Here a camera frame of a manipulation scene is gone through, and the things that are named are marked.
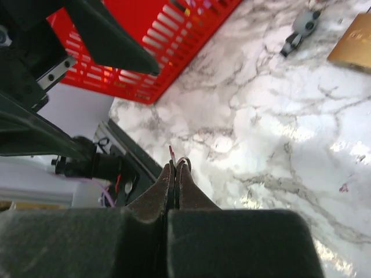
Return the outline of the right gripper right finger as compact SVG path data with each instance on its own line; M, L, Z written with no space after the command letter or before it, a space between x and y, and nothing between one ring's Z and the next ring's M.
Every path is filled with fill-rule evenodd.
M323 277L305 220L283 209L222 210L176 171L176 207L168 213L168 277Z

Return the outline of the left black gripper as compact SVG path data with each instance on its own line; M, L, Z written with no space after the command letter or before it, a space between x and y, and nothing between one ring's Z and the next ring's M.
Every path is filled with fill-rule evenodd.
M25 108L43 107L47 92L76 63L47 21L63 6L96 64L160 73L156 59L101 1L1 1L1 156L93 156L91 147Z

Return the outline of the large brass padlock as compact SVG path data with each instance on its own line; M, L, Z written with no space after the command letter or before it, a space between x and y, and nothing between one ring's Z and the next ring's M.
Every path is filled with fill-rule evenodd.
M370 9L357 15L327 60L339 67L370 73Z

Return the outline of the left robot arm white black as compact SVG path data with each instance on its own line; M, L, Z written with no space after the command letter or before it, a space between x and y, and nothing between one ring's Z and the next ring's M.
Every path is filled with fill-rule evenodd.
M108 92L121 70L158 75L137 41L150 23L140 1L1 2L1 156L54 155L56 174L135 178L123 159L99 154L39 115L59 82Z

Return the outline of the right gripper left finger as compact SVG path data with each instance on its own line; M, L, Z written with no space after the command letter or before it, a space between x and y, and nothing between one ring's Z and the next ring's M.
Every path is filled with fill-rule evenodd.
M154 277L174 165L126 207L1 213L2 277Z

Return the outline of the small silver key with ring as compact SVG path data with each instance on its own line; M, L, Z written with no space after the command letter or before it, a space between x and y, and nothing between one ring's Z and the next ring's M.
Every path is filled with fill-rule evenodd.
M169 146L169 153L170 153L170 158L171 158L171 161L173 163L173 167L174 167L175 171L177 170L179 165L182 164L182 163L187 165L189 171L192 171L192 164L191 164L191 161L188 157L182 156L182 157L177 159L171 145Z

